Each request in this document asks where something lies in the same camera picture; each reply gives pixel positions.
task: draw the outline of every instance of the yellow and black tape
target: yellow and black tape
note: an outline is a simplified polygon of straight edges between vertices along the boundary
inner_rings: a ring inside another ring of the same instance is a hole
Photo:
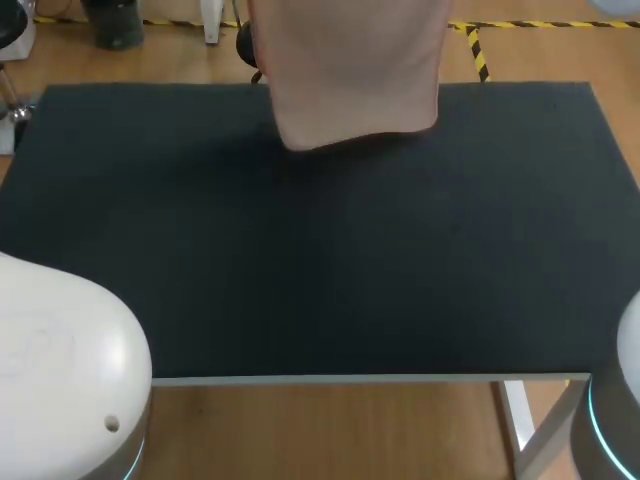
[[[35,23],[58,23],[58,24],[78,24],[88,23],[86,18],[57,18],[57,17],[35,17],[33,19]],[[168,27],[188,27],[188,28],[202,28],[204,24],[202,22],[185,22],[181,20],[143,20],[145,25],[158,25]],[[221,22],[221,27],[238,28],[236,22]]]
[[[482,83],[490,82],[491,75],[489,74],[489,67],[487,66],[487,59],[482,53],[482,48],[480,48],[480,38],[478,36],[478,29],[474,27],[467,27],[465,29],[465,33],[467,34],[467,41],[469,42],[469,47],[471,47],[471,53],[473,54],[473,61],[476,66],[476,71],[478,72],[478,76],[480,77],[480,81]]]
[[[465,28],[640,28],[640,22],[541,22],[512,20],[503,22],[451,22],[449,26]]]
[[[36,23],[87,23],[80,18],[36,17]],[[173,27],[200,28],[202,22],[187,22],[181,20],[143,20],[145,25],[161,25]],[[221,26],[237,28],[236,22],[222,22]],[[541,22],[537,20],[513,20],[501,22],[462,22],[452,21],[449,28],[466,31],[467,28],[640,28],[640,22]]]

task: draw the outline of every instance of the pink cloth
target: pink cloth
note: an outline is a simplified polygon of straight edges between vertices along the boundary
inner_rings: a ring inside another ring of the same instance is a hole
[[[437,117],[451,0],[251,0],[254,49],[285,145],[415,132]]]

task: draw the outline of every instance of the small screw hole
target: small screw hole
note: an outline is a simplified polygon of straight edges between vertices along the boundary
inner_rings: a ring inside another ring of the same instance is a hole
[[[113,415],[105,417],[104,426],[111,433],[116,433],[118,430],[120,430],[120,422],[118,421],[118,418],[114,417]]]

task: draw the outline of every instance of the metal stand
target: metal stand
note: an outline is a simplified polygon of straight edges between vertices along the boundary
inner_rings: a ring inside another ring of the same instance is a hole
[[[20,100],[16,90],[0,63],[0,96],[7,105],[6,115],[0,119],[0,155],[12,154],[31,119],[31,107]]]
[[[217,45],[220,40],[220,22],[223,10],[224,0],[200,0],[204,37],[208,45]]]
[[[534,431],[523,382],[501,382],[500,394],[514,450],[517,480],[539,478],[568,443],[573,414],[586,383],[586,380],[572,381]]]

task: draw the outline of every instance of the dark table surface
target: dark table surface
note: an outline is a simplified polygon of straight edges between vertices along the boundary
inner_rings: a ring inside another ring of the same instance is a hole
[[[588,372],[640,195],[583,84],[444,86],[428,133],[310,154],[262,87],[54,87],[0,251],[118,295],[156,377]]]

